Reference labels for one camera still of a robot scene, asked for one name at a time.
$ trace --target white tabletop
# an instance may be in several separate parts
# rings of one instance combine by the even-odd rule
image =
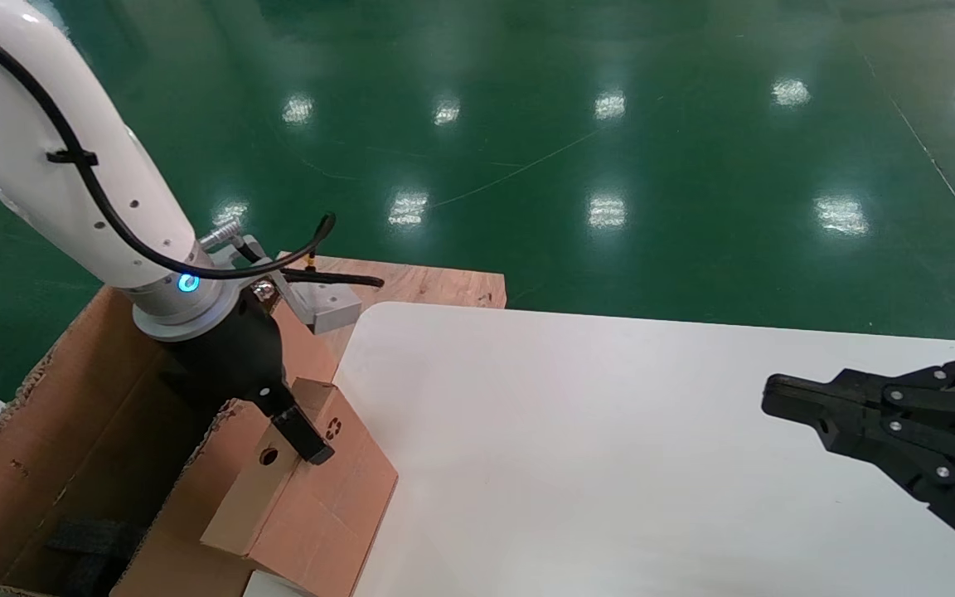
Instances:
[[[382,303],[338,385],[400,472],[356,597],[955,595],[955,531],[761,411],[955,342]]]

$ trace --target gray metal block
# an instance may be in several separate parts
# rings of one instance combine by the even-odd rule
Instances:
[[[360,318],[360,298],[348,284],[297,282],[289,287],[303,299],[304,305],[312,309],[315,333],[344,328]]]

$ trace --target cardboard box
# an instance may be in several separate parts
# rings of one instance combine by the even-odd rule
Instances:
[[[333,458],[319,466],[299,461],[269,427],[201,543],[243,556],[308,593],[348,597],[397,472],[335,386],[297,379],[292,391],[333,446]]]
[[[326,348],[288,309],[275,318],[288,379],[329,383]],[[61,593],[76,555],[45,544],[65,518],[149,526],[114,597],[239,597],[251,571],[287,570],[259,549],[245,558],[201,544],[269,422],[243,401],[217,410],[183,398],[167,383],[173,367],[106,288],[24,381],[0,415],[0,592]],[[295,510],[282,505],[268,522]]]

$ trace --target green floor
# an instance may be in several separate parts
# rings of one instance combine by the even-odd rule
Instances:
[[[200,230],[955,337],[955,0],[41,0]],[[0,397],[98,283],[0,205]]]

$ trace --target white robotic arm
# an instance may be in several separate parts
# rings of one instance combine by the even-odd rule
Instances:
[[[259,276],[272,277],[289,307],[316,325],[316,311],[304,307],[280,270],[314,252],[333,215],[302,249],[280,260],[269,260],[236,227],[198,241],[94,73],[22,0],[0,0],[0,200],[92,274],[121,288],[135,303],[138,328],[204,381],[210,400],[253,401],[312,464],[333,455],[282,379],[278,326],[250,288]],[[232,246],[206,253],[228,237]],[[239,256],[252,265],[232,268]],[[289,276],[293,282],[381,284],[307,271]],[[359,299],[355,304],[357,315]]]
[[[193,250],[194,228],[162,175],[117,114],[74,46],[23,0],[0,0],[0,46],[22,61],[98,156],[98,179],[130,230],[177,261]],[[75,167],[51,163],[61,136],[29,91],[0,66],[0,200],[102,282],[137,288],[163,279],[110,230]]]

